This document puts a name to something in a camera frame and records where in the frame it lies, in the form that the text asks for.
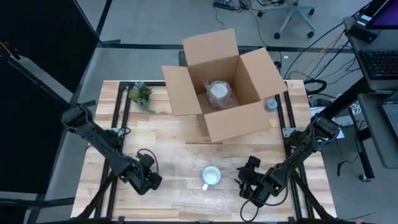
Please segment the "open cardboard box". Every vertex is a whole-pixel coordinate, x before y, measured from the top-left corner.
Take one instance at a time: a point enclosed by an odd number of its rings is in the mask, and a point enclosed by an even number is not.
[[[174,115],[197,114],[212,142],[271,127],[264,98],[287,91],[267,50],[238,53],[234,29],[183,40],[188,67],[162,66]],[[214,108],[204,81],[226,81],[238,106]]]

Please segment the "wooden table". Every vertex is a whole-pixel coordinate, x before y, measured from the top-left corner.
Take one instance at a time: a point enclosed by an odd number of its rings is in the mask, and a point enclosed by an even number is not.
[[[310,120],[310,108],[303,82],[288,81],[289,94],[297,127],[306,127]],[[109,128],[118,91],[118,81],[105,81],[99,97],[95,122]],[[285,111],[286,124],[289,119]],[[157,190],[149,190],[139,196],[129,184],[118,183],[113,219],[125,216],[126,220],[151,221],[241,221],[239,210],[245,199],[239,197],[239,186],[234,181],[238,176],[236,168],[245,165],[249,156],[261,159],[258,172],[265,172],[271,166],[285,159],[279,119],[276,111],[270,113],[272,128],[256,133],[211,143],[208,136],[202,136],[196,116],[173,116],[165,86],[153,87],[150,108],[154,114],[143,113],[131,103],[127,126],[132,129],[125,138],[123,153],[135,156],[138,149],[152,150],[159,161],[159,173],[163,181]],[[119,115],[119,124],[123,106]],[[73,206],[72,217],[77,216],[94,197],[100,184],[104,158],[92,147],[86,152],[80,182]],[[205,192],[201,187],[202,170],[215,165],[222,172],[217,186]],[[314,196],[333,216],[336,215],[330,192],[325,165],[320,152],[305,161],[308,185]],[[284,192],[269,203],[282,200]],[[306,215],[304,199],[300,202]],[[108,204],[104,198],[103,216]],[[244,218],[250,219],[256,211],[251,203],[244,208]],[[287,221],[294,217],[291,195],[278,207],[262,207],[257,222]]]

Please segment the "small cup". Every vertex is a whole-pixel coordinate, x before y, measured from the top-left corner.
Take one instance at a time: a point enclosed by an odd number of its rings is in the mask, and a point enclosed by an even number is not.
[[[203,170],[201,174],[203,181],[205,184],[202,187],[202,190],[207,190],[209,185],[216,185],[221,179],[221,171],[215,166],[208,166]]]

